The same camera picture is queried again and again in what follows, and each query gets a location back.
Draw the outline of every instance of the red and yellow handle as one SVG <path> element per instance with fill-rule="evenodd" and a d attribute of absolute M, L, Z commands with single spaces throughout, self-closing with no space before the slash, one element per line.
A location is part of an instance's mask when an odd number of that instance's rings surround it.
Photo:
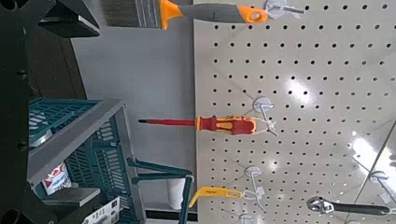
<path fill-rule="evenodd" d="M 229 116 L 225 118 L 216 118 L 216 116 L 213 116 L 208 119 L 198 117 L 195 127 L 198 131 L 209 130 L 232 135 L 252 134 L 257 130 L 256 120 L 243 116 Z"/>
<path fill-rule="evenodd" d="M 162 29 L 168 28 L 168 21 L 175 17 L 189 17 L 200 21 L 228 23 L 260 23 L 268 19 L 262 8 L 229 4 L 203 3 L 179 6 L 169 0 L 159 0 Z"/>

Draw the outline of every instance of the screwdriver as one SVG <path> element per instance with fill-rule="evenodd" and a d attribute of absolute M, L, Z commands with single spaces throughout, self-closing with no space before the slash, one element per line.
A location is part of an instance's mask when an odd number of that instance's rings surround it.
<path fill-rule="evenodd" d="M 213 116 L 207 119 L 201 116 L 198 116 L 197 119 L 140 119 L 139 122 L 173 126 L 194 126 L 197 131 L 208 130 L 231 135 L 257 133 L 256 118 L 245 116 L 227 116 L 222 118 Z"/>

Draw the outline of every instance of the pegboard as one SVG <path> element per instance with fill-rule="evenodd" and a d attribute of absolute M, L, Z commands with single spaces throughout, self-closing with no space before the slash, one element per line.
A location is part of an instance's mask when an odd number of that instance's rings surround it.
<path fill-rule="evenodd" d="M 203 2 L 263 6 L 257 0 L 194 1 Z M 262 169 L 257 184 L 266 191 L 265 213 L 254 201 L 199 199 L 199 222 L 238 223 L 241 214 L 259 224 L 395 222 L 396 216 L 319 216 L 305 202 L 319 195 L 353 203 L 368 173 L 362 166 L 371 168 L 396 118 L 396 2 L 289 5 L 306 14 L 254 25 L 194 22 L 197 116 L 259 117 L 252 103 L 265 96 L 276 105 L 268 116 L 279 132 L 197 134 L 198 187 L 252 190 L 244 171 L 255 165 Z M 396 153 L 394 144 L 391 152 Z M 388 170 L 396 175 L 396 168 Z M 358 202 L 380 204 L 383 190 L 366 188 Z"/>

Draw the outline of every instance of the wrench handle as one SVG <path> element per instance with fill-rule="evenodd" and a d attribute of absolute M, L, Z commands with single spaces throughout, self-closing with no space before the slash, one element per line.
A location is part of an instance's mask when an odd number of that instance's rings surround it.
<path fill-rule="evenodd" d="M 364 215 L 384 216 L 389 213 L 389 208 L 378 205 L 332 203 L 334 211 L 357 213 Z"/>

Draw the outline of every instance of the yellow tool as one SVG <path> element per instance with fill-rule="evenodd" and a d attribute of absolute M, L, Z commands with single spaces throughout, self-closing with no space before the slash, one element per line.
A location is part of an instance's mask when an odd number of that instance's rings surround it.
<path fill-rule="evenodd" d="M 189 207 L 193 207 L 199 197 L 242 198 L 243 195 L 244 193 L 237 189 L 201 187 L 195 192 Z"/>

